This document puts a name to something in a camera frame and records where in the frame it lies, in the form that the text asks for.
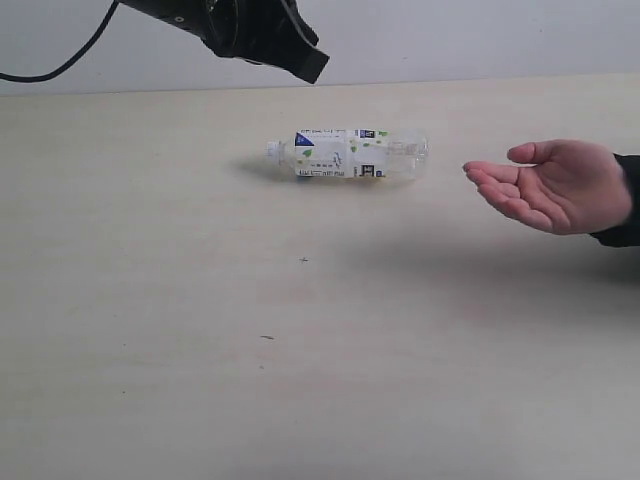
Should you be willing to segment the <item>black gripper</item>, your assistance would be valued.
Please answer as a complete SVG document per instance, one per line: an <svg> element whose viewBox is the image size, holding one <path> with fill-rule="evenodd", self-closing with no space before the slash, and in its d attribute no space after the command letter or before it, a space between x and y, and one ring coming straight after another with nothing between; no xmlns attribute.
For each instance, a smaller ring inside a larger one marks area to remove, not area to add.
<svg viewBox="0 0 640 480"><path fill-rule="evenodd" d="M329 56L286 0L129 0L125 6L199 38L220 58L241 59L289 72L314 84Z"/></svg>

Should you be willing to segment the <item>person's open bare hand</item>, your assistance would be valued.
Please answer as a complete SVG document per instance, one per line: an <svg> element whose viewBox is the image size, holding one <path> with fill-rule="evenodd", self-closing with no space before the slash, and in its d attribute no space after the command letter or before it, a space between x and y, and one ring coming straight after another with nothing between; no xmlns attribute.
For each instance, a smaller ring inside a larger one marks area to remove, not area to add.
<svg viewBox="0 0 640 480"><path fill-rule="evenodd" d="M511 148L511 162L471 161L467 178L502 215L554 235L597 229L598 195L617 175L614 153L579 140L547 140Z"/></svg>

